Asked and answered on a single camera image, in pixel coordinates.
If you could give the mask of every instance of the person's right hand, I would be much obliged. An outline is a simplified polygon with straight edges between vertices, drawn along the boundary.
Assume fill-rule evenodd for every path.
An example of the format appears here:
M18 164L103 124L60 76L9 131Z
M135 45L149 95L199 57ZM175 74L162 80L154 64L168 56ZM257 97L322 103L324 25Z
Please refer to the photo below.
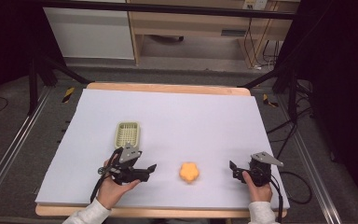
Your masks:
M251 201L253 202L271 202L272 190L269 183L264 186L257 187L253 182L248 172L242 172L243 179L245 179L248 185L249 192L251 193Z

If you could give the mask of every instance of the orange object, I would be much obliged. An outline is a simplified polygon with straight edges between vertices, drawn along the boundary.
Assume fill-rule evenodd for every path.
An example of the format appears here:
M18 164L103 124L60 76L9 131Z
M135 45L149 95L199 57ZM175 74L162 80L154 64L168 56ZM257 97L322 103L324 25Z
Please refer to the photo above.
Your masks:
M185 180L187 183L193 182L197 177L199 177L200 171L197 169L195 162L184 162L180 169L179 176Z

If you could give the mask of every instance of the gray floor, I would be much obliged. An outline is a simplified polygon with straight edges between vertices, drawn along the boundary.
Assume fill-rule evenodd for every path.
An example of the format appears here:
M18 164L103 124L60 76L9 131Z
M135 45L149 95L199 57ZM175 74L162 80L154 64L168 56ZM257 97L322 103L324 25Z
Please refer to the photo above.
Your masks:
M248 69L239 50L238 43L230 39L187 37L183 42L175 38L148 36L145 39L143 56L138 66L107 64L105 68L73 67L79 75L99 81L170 83L194 85L237 86L245 84L267 73L272 67L261 70ZM67 128L68 121L76 110L80 97L80 85L71 78L57 73L59 83L50 90L46 105L15 160L0 183L0 221L6 223L60 223L64 217L39 217L35 214L34 199L44 173L54 157L55 150ZM266 130L286 121L286 94L277 95L279 107L265 105L263 94L272 94L273 79L251 90L256 98ZM61 103L68 87L76 87L68 104ZM9 82L0 87L0 97L8 105L0 112L0 160L5 156L11 141L26 119L28 109L27 78ZM0 98L0 108L5 105ZM306 100L299 102L298 111L308 108ZM268 135L274 153L278 153L281 140L289 132L287 126ZM358 223L358 189L348 175L345 166L330 161L330 152L324 142L316 120L305 114L298 121L297 134L303 141L312 161L324 182L328 196L337 209L342 223ZM310 176L300 157L301 146L294 137L290 138L280 160L285 163L281 171L302 176L308 183ZM283 184L292 199L304 201L309 197L307 186L290 175L282 175ZM291 202L284 223L327 223L322 201L313 192L307 204ZM244 223L245 219L234 219Z

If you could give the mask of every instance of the human hand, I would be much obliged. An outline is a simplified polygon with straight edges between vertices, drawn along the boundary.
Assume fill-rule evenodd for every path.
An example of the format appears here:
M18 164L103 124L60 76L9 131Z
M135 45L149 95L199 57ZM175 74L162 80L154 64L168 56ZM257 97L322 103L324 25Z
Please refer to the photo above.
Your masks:
M272 190L271 186L268 184L257 187L253 182L251 176L248 172L242 172L243 179L245 179L246 184L248 185L249 192L251 193L251 201L253 202L271 202Z
M103 207L110 210L120 200L124 193L135 188L140 182L140 180L134 180L127 185L119 185L112 179L112 176L109 175L101 184L97 200Z

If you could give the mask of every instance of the white cabinet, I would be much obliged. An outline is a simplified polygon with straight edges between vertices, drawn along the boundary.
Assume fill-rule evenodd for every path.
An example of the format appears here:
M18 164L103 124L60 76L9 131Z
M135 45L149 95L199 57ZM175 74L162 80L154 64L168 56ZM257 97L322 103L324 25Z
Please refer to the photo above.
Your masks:
M45 7L45 12L64 58L134 60L126 11Z

